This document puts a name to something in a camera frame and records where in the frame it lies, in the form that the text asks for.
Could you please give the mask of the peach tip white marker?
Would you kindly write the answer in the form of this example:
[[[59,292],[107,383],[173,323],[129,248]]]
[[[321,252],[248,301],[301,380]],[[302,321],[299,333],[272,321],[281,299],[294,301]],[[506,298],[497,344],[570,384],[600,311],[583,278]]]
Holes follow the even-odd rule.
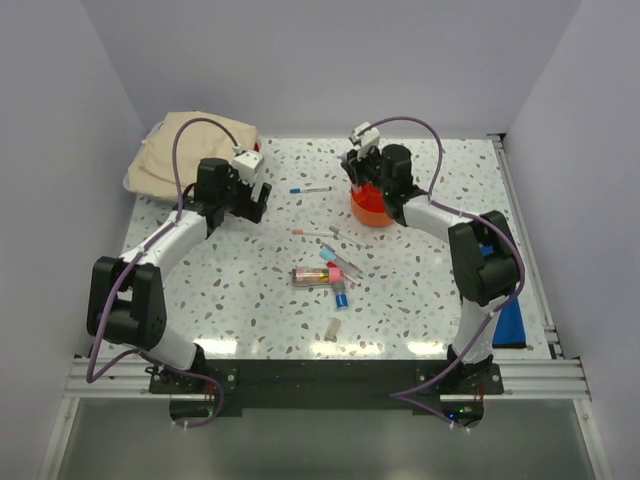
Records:
[[[331,231],[321,231],[321,230],[306,230],[306,229],[292,229],[291,233],[293,235],[300,236],[313,236],[313,237],[333,237],[334,233]]]

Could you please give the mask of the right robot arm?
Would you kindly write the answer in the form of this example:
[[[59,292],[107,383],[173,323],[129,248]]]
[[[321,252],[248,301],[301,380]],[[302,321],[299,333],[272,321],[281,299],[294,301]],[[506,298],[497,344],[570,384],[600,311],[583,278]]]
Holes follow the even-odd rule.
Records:
[[[382,194],[387,215],[396,223],[426,232],[449,247],[461,318],[449,346],[448,386],[469,392],[481,380],[479,364],[493,356],[497,317],[524,286],[525,267],[505,216],[473,214],[447,206],[420,188],[412,175],[412,154],[402,145],[353,149],[341,167],[354,186],[369,184]]]

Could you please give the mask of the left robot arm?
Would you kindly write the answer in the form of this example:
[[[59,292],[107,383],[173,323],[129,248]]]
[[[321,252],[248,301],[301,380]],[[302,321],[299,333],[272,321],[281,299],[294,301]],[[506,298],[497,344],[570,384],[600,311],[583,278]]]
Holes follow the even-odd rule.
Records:
[[[231,214],[259,223],[271,193],[260,178],[264,157],[245,151],[231,161],[200,161],[196,181],[181,192],[167,220],[124,255],[99,258],[92,270],[87,331],[94,341],[87,378],[103,375],[96,367],[103,342],[124,345],[173,368],[173,382],[185,392],[207,380],[201,347],[169,324],[164,280],[194,247],[207,240]]]

